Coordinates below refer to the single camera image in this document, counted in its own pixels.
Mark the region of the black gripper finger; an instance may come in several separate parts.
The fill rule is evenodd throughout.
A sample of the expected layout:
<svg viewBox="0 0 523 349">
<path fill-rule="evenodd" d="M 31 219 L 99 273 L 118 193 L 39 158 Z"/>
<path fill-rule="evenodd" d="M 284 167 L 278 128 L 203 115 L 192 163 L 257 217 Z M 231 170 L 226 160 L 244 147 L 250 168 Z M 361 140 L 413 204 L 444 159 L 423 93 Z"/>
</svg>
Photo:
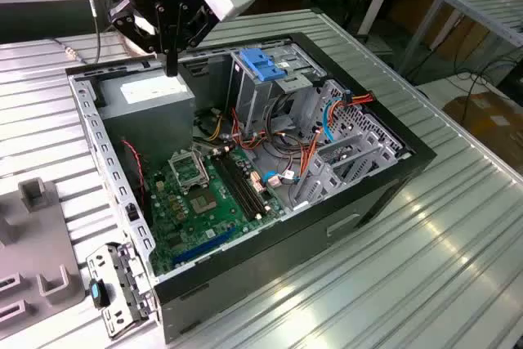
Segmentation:
<svg viewBox="0 0 523 349">
<path fill-rule="evenodd" d="M 136 16 L 145 19 L 153 29 L 153 33 L 140 27 Z M 122 0 L 110 9 L 111 24 L 125 38 L 146 53 L 154 53 L 163 65 L 166 75 L 172 74 L 172 40 L 166 12 L 163 5 L 155 0 Z"/>
<path fill-rule="evenodd" d="M 187 48 L 197 47 L 216 24 L 217 17 L 209 6 L 200 5 L 196 8 L 190 8 L 187 4 L 180 5 L 174 29 L 171 76 L 178 74 L 179 54 Z"/>
</svg>

